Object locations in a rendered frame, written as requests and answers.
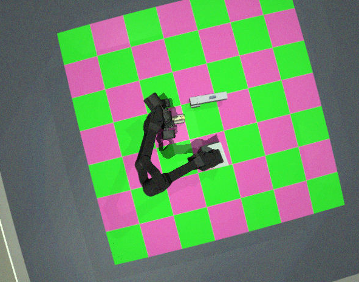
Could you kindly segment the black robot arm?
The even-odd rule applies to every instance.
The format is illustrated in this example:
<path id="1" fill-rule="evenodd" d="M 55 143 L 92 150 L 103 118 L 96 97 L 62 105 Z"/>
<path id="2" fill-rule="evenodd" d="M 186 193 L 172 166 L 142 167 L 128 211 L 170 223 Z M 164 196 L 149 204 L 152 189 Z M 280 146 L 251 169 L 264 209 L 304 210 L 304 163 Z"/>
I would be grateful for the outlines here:
<path id="1" fill-rule="evenodd" d="M 205 151 L 199 151 L 187 158 L 188 163 L 169 173 L 161 174 L 159 169 L 152 164 L 151 155 L 156 135 L 162 125 L 165 124 L 166 127 L 169 127 L 174 122 L 171 119 L 171 113 L 167 109 L 163 109 L 164 104 L 156 92 L 146 97 L 144 102 L 151 112 L 143 123 L 144 136 L 134 166 L 145 195 L 153 197 L 164 192 L 175 180 L 190 171 L 197 169 L 205 171 L 220 163 L 224 163 L 219 149 L 211 150 L 207 153 Z M 150 179 L 148 178 L 147 172 L 151 175 Z"/>

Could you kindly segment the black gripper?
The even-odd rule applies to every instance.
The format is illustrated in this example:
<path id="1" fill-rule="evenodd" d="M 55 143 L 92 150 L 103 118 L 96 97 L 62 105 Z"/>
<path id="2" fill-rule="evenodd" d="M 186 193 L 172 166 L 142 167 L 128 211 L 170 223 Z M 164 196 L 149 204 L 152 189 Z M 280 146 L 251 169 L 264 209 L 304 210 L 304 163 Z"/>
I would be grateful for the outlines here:
<path id="1" fill-rule="evenodd" d="M 170 107 L 170 102 L 169 102 L 169 99 L 162 99 L 161 100 L 163 102 L 163 109 L 167 108 L 167 107 Z M 169 127 L 166 127 L 165 124 L 162 125 L 162 129 L 166 130 L 166 131 L 163 131 L 162 132 L 162 138 L 163 140 L 167 140 L 167 139 L 173 139 L 176 137 L 175 135 L 175 130 L 169 130 L 169 128 L 173 128 L 174 125 L 172 124 L 171 126 Z"/>

